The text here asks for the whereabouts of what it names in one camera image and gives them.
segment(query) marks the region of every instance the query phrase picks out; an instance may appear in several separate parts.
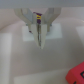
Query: robotic end effector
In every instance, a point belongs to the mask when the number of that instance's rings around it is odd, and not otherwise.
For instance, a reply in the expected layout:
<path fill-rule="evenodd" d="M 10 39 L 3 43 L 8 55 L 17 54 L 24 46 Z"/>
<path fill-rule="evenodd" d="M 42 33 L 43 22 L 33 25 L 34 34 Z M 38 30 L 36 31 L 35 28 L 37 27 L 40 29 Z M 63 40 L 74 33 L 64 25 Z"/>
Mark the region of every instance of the robotic end effector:
<path fill-rule="evenodd" d="M 50 25 L 60 15 L 61 8 L 49 8 L 45 14 L 32 13 L 30 9 L 14 9 L 15 14 L 22 19 L 33 33 L 34 40 L 41 49 L 44 48 L 47 32 L 50 31 Z"/>

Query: red object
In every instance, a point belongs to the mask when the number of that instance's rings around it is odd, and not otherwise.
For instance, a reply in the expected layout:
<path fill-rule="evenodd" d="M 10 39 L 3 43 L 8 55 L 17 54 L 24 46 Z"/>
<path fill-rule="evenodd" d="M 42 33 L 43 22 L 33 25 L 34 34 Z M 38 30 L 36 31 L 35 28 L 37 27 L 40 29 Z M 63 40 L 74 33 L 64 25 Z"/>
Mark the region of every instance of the red object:
<path fill-rule="evenodd" d="M 69 84 L 84 84 L 84 62 L 72 68 L 68 72 L 66 80 Z"/>

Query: white surface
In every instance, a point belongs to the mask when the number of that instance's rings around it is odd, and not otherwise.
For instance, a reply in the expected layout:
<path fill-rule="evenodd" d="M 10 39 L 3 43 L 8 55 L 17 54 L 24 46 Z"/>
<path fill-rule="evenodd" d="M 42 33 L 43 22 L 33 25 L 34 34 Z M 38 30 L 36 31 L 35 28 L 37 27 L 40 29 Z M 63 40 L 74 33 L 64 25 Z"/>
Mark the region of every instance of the white surface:
<path fill-rule="evenodd" d="M 0 8 L 83 7 L 84 0 L 0 0 Z"/>
<path fill-rule="evenodd" d="M 17 84 L 19 80 L 24 84 L 60 84 L 62 81 L 61 84 L 67 84 L 64 78 L 69 68 L 84 61 L 83 10 L 63 8 L 52 24 L 53 31 L 58 27 L 56 24 L 60 24 L 61 32 L 56 38 L 47 38 L 43 50 L 33 40 L 23 40 L 26 36 L 22 33 L 23 21 L 3 28 L 0 31 L 0 84 Z"/>

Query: red block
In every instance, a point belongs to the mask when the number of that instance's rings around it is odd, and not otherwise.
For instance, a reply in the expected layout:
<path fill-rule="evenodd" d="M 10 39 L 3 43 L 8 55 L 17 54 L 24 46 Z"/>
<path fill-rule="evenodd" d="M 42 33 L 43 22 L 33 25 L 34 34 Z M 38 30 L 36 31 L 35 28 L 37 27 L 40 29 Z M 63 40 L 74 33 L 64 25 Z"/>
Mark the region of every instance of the red block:
<path fill-rule="evenodd" d="M 66 80 L 69 84 L 84 84 L 84 62 L 71 69 Z"/>

